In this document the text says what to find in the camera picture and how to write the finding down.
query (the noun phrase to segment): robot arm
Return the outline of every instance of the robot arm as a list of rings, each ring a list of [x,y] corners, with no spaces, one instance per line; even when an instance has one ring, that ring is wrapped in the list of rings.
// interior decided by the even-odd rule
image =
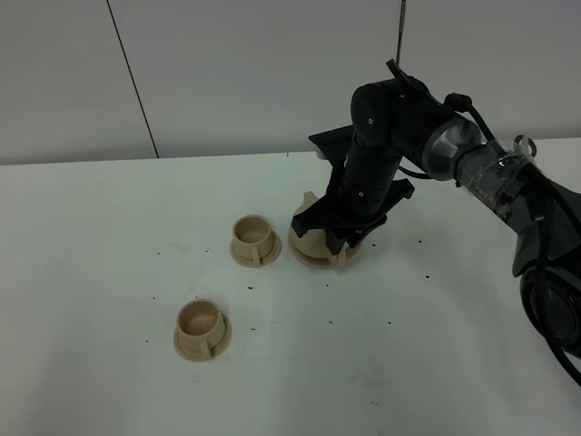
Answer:
[[[394,79],[353,95],[353,125],[310,138],[333,170],[325,195],[293,218],[293,230],[301,237],[324,229],[333,254],[359,244],[413,194],[408,180],[393,181],[402,157],[428,178],[455,180],[517,233],[513,274],[522,275],[527,315],[581,385],[563,353],[581,357],[581,195],[548,180],[528,149],[503,149],[469,97],[451,94],[441,104],[393,60],[388,67]]]

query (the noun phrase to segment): white wall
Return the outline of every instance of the white wall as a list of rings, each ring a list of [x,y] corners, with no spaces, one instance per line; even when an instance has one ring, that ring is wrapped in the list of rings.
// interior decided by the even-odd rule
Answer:
[[[162,157],[310,149],[389,77],[399,0],[112,0]],[[402,66],[500,137],[581,136],[577,0],[410,0]],[[3,3],[0,164],[154,157],[105,0]]]
[[[112,0],[161,156],[310,149],[389,74],[399,0]]]
[[[155,157],[104,0],[0,14],[0,164]]]
[[[581,136],[578,0],[411,0],[402,67],[502,137]]]

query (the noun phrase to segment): beige plastic cup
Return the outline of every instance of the beige plastic cup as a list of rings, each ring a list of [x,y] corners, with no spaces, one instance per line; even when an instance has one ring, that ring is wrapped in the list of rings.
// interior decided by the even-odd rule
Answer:
[[[182,307],[173,334],[175,350],[190,362],[207,362],[230,343],[232,327],[215,302],[195,300]]]
[[[259,268],[281,253],[281,238],[262,216],[244,216],[234,224],[232,236],[230,254],[242,266]]]
[[[295,211],[294,215],[303,213],[315,204],[319,198],[312,192],[304,194],[302,205]],[[306,232],[301,238],[292,229],[289,229],[289,247],[294,256],[305,265],[315,268],[340,268],[351,262],[361,249],[361,244],[351,248],[347,243],[343,244],[337,255],[332,254],[327,248],[325,231],[322,229],[312,229]]]

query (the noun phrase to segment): cup rim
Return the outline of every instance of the cup rim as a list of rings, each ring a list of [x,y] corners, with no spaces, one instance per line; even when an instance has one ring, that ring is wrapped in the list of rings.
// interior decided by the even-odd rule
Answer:
[[[259,218],[260,220],[262,220],[263,222],[266,223],[266,227],[268,228],[266,234],[264,235],[264,237],[262,239],[260,239],[259,241],[255,242],[255,243],[246,243],[245,241],[243,241],[242,239],[240,239],[237,235],[236,235],[236,226],[238,226],[238,224],[242,221],[245,220],[247,218]],[[247,245],[247,246],[253,246],[253,245],[261,245],[262,243],[265,243],[269,237],[272,234],[272,226],[271,223],[269,223],[269,220],[267,220],[266,218],[264,218],[263,216],[260,215],[245,215],[242,216],[242,218],[240,218],[236,223],[234,223],[233,227],[232,227],[232,236],[234,238],[234,240],[236,240],[236,243],[241,243],[243,245]]]
[[[207,331],[206,333],[202,333],[202,334],[186,333],[183,330],[182,326],[180,325],[180,317],[182,316],[183,311],[185,311],[188,307],[193,306],[194,304],[197,304],[200,302],[208,302],[209,304],[211,304],[214,307],[214,309],[216,309],[216,311],[218,312],[218,319],[216,320],[216,323],[212,326],[212,328],[209,331]],[[178,332],[180,332],[180,334],[187,336],[188,338],[203,339],[204,337],[209,336],[212,332],[214,332],[218,328],[218,326],[220,325],[221,319],[223,319],[223,316],[222,316],[222,311],[218,307],[218,304],[216,304],[212,300],[208,300],[206,298],[201,298],[199,300],[193,300],[191,302],[184,304],[184,306],[182,306],[182,308],[178,312],[178,316],[175,320],[175,324],[176,324],[176,327],[178,329]]]

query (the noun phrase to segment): beige plastic part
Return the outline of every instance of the beige plastic part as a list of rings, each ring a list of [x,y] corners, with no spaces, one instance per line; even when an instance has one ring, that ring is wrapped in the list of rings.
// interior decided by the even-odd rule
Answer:
[[[230,343],[232,327],[215,302],[195,300],[182,307],[173,334],[175,350],[190,362],[207,362]]]
[[[242,266],[260,268],[281,254],[281,238],[262,216],[244,216],[234,224],[232,234],[230,254]]]
[[[317,196],[308,191],[304,194],[302,205],[296,210],[294,215],[298,215],[309,209],[319,200]],[[292,253],[302,263],[316,268],[340,268],[351,261],[361,249],[361,244],[356,247],[349,247],[344,244],[337,255],[333,255],[325,243],[325,231],[313,229],[306,232],[302,238],[297,236],[292,227],[289,230],[289,246]]]

